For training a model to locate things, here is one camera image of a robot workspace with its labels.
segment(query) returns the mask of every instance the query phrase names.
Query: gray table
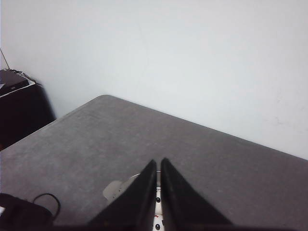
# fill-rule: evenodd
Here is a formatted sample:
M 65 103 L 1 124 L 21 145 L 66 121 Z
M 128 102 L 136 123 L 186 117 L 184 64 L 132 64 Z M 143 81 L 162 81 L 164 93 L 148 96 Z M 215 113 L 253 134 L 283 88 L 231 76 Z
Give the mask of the gray table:
M 107 95 L 2 151 L 1 191 L 53 193 L 56 224 L 82 224 L 108 183 L 165 156 L 234 223 L 308 230 L 308 161 Z

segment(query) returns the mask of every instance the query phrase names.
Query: electronic device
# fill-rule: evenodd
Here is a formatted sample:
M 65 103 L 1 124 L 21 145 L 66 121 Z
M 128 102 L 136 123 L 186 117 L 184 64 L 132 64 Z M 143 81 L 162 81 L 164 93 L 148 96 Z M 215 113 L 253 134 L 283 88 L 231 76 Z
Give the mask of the electronic device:
M 0 96 L 2 96 L 11 91 L 28 86 L 29 81 L 22 71 L 2 69 L 0 70 L 0 85 Z

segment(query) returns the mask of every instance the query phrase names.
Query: black cable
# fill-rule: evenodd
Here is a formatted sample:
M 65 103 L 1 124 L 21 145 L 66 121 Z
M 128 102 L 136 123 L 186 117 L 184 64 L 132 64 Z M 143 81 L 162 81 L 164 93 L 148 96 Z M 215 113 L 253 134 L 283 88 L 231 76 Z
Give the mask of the black cable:
M 35 197 L 35 198 L 33 199 L 32 203 L 34 203 L 34 202 L 35 202 L 38 198 L 40 198 L 41 196 L 45 196 L 45 195 L 48 195 L 48 196 L 53 197 L 53 198 L 55 199 L 55 201 L 57 202 L 57 204 L 58 204 L 57 212 L 56 212 L 56 214 L 53 216 L 53 220 L 55 220 L 55 219 L 58 217 L 58 215 L 59 215 L 59 213 L 60 213 L 60 210 L 61 210 L 61 203 L 60 203 L 60 201 L 58 200 L 58 198 L 57 198 L 55 195 L 53 195 L 53 194 L 51 194 L 51 193 L 43 193 L 43 194 L 38 195 L 37 197 Z
M 3 54 L 3 52 L 2 52 L 2 49 L 0 48 L 0 51 L 1 51 L 1 54 L 2 54 L 2 56 L 3 56 L 3 58 L 4 58 L 4 60 L 5 60 L 5 63 L 6 63 L 6 65 L 8 66 L 8 68 L 10 69 L 10 66 L 8 65 L 8 62 L 6 61 L 6 58 L 5 58 L 5 56 L 4 56 L 4 54 Z

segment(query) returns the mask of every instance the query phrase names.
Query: white wall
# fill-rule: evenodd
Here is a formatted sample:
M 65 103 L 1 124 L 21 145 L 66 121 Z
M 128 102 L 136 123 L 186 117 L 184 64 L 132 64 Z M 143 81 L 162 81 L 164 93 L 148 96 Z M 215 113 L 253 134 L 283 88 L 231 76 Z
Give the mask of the white wall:
M 7 65 L 5 64 L 5 60 L 4 60 L 2 55 L 1 55 L 1 59 L 0 59 L 0 68 L 1 68 L 1 70 L 8 68 Z
M 308 1 L 2 0 L 57 116 L 101 94 L 308 159 Z

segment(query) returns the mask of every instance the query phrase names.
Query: antenna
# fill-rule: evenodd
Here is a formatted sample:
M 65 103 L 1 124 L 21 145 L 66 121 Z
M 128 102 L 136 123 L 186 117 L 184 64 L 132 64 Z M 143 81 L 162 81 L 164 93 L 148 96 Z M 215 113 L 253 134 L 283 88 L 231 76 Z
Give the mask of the antenna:
M 1 51 L 1 54 L 2 54 L 2 56 L 3 56 L 3 58 L 4 58 L 4 60 L 5 60 L 5 63 L 6 63 L 6 65 L 8 66 L 8 68 L 10 69 L 10 66 L 8 65 L 8 62 L 6 61 L 6 58 L 5 58 L 5 56 L 4 56 L 4 54 L 3 54 L 3 52 L 2 52 L 2 49 L 0 48 L 0 51 Z

